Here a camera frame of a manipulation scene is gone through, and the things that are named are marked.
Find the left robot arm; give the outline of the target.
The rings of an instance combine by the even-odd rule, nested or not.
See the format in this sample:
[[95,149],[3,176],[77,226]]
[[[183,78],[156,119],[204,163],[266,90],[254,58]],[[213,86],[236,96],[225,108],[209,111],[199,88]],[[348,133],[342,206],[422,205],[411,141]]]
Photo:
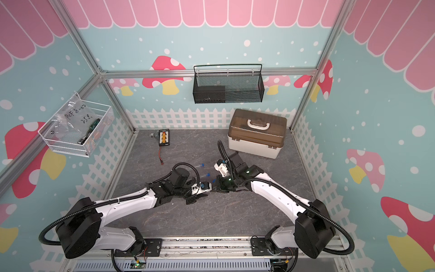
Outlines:
[[109,227],[110,223],[167,204],[174,197],[193,204],[211,190],[212,184],[202,181],[194,166],[177,163],[168,174],[137,192],[103,201],[80,199],[65,216],[40,232],[39,242],[62,247],[67,259],[92,250],[119,250],[135,256],[147,248],[140,231],[136,227]]

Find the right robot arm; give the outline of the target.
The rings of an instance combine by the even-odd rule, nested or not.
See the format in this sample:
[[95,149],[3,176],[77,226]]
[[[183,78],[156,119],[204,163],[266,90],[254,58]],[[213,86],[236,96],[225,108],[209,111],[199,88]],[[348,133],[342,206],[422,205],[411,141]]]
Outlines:
[[321,252],[349,255],[355,250],[352,236],[334,222],[326,205],[316,199],[302,198],[274,181],[256,165],[249,167],[238,153],[228,155],[222,141],[217,142],[221,160],[215,164],[219,172],[214,183],[218,192],[253,192],[268,200],[293,223],[290,227],[275,226],[265,236],[264,247],[271,255],[286,248],[301,250],[310,258]]

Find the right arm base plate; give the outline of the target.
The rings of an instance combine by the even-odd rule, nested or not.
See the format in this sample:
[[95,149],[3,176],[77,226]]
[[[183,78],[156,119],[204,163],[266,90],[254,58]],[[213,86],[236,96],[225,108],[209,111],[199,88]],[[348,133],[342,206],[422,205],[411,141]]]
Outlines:
[[297,248],[278,248],[270,239],[252,236],[250,238],[251,253],[253,256],[294,256]]

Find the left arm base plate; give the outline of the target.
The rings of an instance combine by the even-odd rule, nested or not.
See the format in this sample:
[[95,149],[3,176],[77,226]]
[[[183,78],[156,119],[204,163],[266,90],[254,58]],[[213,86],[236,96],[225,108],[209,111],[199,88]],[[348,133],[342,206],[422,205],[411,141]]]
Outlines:
[[145,239],[136,241],[129,249],[116,249],[115,257],[159,257],[163,239]]

